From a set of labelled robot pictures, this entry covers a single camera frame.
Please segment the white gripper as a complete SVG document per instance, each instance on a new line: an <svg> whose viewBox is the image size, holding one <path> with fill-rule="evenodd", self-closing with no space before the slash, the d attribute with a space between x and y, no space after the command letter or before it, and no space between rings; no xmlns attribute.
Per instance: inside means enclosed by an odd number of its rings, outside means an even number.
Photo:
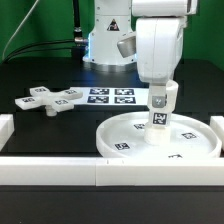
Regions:
<svg viewBox="0 0 224 224"><path fill-rule="evenodd" d="M123 35L117 42L123 58L136 56L140 80L151 84L151 117L166 113L165 85L181 59L185 27L185 17L143 17L136 21L135 32Z"/></svg>

